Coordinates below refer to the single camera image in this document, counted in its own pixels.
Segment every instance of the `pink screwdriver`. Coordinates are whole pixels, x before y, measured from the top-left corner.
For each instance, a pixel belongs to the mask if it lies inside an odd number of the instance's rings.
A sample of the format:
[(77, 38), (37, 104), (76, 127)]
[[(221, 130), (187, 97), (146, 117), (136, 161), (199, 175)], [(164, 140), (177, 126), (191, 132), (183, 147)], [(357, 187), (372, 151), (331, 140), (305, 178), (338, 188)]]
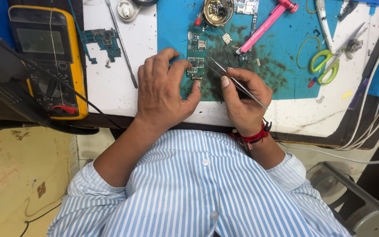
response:
[(277, 0), (279, 4), (274, 8), (274, 10), (271, 11), (270, 17), (266, 19), (264, 24), (258, 28), (258, 30), (250, 37), (246, 43), (240, 47), (236, 53), (246, 53), (248, 50), (257, 42), (258, 39), (270, 28), (270, 26), (277, 20), (277, 18), (280, 17), (280, 15), (287, 9), (289, 10), (289, 13), (292, 14), (297, 11), (299, 8), (299, 5), (296, 3), (292, 3), (289, 0)]

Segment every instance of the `man's left hand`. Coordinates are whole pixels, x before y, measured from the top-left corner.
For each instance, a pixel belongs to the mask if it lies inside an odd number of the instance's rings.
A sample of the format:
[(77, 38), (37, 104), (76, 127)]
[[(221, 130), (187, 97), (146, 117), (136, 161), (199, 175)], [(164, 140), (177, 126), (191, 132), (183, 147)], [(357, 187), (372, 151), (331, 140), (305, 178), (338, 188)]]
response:
[(179, 95), (184, 71), (192, 67), (186, 59), (169, 65), (169, 60), (179, 57), (173, 48), (165, 48), (144, 62), (138, 70), (138, 112), (136, 122), (148, 132), (163, 134), (169, 128), (184, 121), (200, 102), (200, 82), (192, 84), (186, 100)]

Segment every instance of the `wrist band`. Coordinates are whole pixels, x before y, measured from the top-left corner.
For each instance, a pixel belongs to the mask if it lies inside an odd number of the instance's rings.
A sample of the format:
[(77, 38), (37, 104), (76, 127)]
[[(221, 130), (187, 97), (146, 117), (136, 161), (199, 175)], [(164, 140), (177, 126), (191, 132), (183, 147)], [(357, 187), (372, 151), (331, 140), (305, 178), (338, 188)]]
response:
[(252, 149), (252, 145), (253, 143), (256, 143), (256, 142), (259, 142), (261, 140), (261, 142), (263, 142), (263, 139), (264, 137), (268, 137), (269, 135), (269, 132), (270, 132), (270, 129), (271, 129), (271, 125), (272, 125), (272, 122), (270, 122), (270, 126), (268, 126), (268, 122), (266, 121), (266, 124), (264, 124), (263, 121), (261, 121), (261, 131), (257, 134), (255, 134), (254, 136), (250, 136), (250, 137), (243, 137), (241, 136), (241, 134), (239, 134), (238, 131), (236, 132), (232, 132), (229, 134), (230, 137), (232, 137), (233, 139), (235, 139), (239, 144), (243, 145), (243, 146), (247, 146), (248, 149)]

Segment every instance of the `red thread bracelet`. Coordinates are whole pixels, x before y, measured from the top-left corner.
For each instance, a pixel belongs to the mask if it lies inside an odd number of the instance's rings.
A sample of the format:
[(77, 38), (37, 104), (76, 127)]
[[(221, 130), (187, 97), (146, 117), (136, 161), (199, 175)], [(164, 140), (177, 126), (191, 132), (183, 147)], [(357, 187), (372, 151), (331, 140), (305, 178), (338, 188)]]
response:
[(264, 137), (268, 137), (269, 135), (269, 130), (266, 132), (264, 127), (265, 127), (265, 124), (264, 122), (262, 121), (261, 122), (261, 131), (257, 134), (255, 134), (254, 136), (250, 136), (250, 137), (243, 137), (241, 136), (241, 134), (239, 132), (236, 132), (236, 133), (231, 133), (229, 134), (230, 137), (234, 138), (239, 144), (243, 145), (243, 146), (247, 146), (248, 149), (252, 149), (252, 145), (251, 143), (256, 143), (256, 142), (259, 142), (261, 140), (261, 142), (263, 142), (263, 139)]

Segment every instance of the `shirt button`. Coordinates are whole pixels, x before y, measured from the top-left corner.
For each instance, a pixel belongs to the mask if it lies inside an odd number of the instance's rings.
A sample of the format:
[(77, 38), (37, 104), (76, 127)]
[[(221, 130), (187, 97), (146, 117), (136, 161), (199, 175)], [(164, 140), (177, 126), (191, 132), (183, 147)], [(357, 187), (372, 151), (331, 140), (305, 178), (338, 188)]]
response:
[(210, 213), (210, 218), (212, 219), (212, 220), (217, 220), (217, 218), (218, 218), (218, 212), (216, 212), (216, 211), (212, 211), (211, 213)]

